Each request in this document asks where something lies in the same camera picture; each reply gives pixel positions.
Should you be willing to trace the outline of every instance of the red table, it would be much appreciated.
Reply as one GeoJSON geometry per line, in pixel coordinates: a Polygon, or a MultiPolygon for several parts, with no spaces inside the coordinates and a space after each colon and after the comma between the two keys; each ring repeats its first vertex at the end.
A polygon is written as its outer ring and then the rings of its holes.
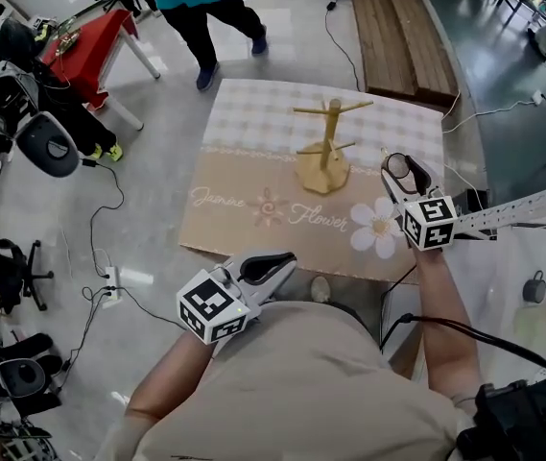
{"type": "Polygon", "coordinates": [[[124,41],[151,75],[159,78],[159,72],[138,47],[134,36],[138,37],[138,33],[131,12],[112,11],[83,24],[76,44],[60,57],[55,55],[59,42],[53,41],[42,60],[51,66],[61,81],[69,82],[93,108],[100,108],[106,103],[137,130],[141,130],[142,121],[104,89],[106,72],[124,41]]]}

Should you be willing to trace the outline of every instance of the blue shoe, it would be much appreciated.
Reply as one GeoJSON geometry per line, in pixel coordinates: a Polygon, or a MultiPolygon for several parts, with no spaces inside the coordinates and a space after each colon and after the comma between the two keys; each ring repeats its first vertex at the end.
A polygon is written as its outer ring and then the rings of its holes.
{"type": "Polygon", "coordinates": [[[213,85],[213,79],[215,79],[215,74],[219,70],[219,63],[215,63],[213,68],[201,68],[200,74],[198,74],[198,79],[196,79],[196,87],[200,92],[208,90],[213,85]]]}
{"type": "Polygon", "coordinates": [[[253,40],[253,46],[251,46],[251,54],[255,57],[263,55],[269,49],[269,43],[266,40],[266,26],[264,28],[264,35],[258,39],[253,40]]]}

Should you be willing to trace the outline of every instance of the white flower print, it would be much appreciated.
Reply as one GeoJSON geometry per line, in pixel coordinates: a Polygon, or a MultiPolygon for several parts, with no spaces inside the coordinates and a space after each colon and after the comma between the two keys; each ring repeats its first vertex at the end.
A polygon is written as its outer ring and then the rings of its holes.
{"type": "Polygon", "coordinates": [[[395,237],[402,237],[403,231],[392,218],[394,204],[388,197],[375,200],[375,210],[366,204],[351,208],[351,220],[361,225],[351,234],[351,247],[356,251],[366,251],[373,244],[375,252],[382,259],[392,257],[396,251],[395,237]]]}

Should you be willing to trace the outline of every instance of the white table leg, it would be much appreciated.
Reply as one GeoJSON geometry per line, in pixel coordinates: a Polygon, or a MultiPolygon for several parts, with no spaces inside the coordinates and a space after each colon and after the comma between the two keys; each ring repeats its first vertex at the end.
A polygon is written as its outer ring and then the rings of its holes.
{"type": "Polygon", "coordinates": [[[136,40],[133,38],[133,36],[130,33],[128,33],[128,31],[126,31],[124,27],[122,27],[121,30],[119,31],[119,35],[128,44],[128,46],[133,51],[133,53],[136,55],[136,57],[140,60],[140,62],[143,65],[145,65],[147,70],[149,70],[149,73],[153,76],[153,78],[154,79],[159,79],[161,74],[157,71],[157,68],[154,67],[154,65],[149,61],[147,56],[138,47],[138,44],[136,43],[136,40]]]}
{"type": "Polygon", "coordinates": [[[136,116],[134,116],[131,112],[129,112],[124,105],[122,105],[119,101],[117,101],[111,95],[108,95],[106,105],[112,110],[114,110],[117,114],[119,114],[119,116],[125,119],[138,131],[142,130],[143,127],[145,126],[145,124],[142,121],[140,121],[136,116]]]}

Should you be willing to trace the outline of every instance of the wooden bench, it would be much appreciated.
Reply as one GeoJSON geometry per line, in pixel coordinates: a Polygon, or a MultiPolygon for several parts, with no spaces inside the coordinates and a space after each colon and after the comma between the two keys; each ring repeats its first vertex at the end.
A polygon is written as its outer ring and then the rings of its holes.
{"type": "Polygon", "coordinates": [[[353,0],[367,92],[449,107],[458,93],[422,0],[353,0]]]}

